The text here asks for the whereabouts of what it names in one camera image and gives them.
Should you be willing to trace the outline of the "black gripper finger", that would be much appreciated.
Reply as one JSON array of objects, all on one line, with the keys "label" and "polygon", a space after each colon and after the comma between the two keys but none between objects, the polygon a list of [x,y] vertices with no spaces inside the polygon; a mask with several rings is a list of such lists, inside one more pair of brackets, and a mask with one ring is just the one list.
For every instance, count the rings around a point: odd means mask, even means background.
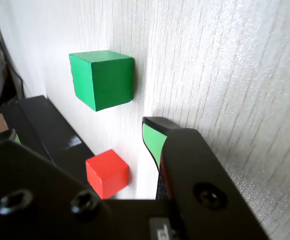
[{"label": "black gripper finger", "polygon": [[69,174],[0,133],[0,240],[113,240],[100,199]]},{"label": "black gripper finger", "polygon": [[267,234],[200,132],[158,116],[142,119],[158,170],[157,199],[170,199],[186,240],[266,240]]}]

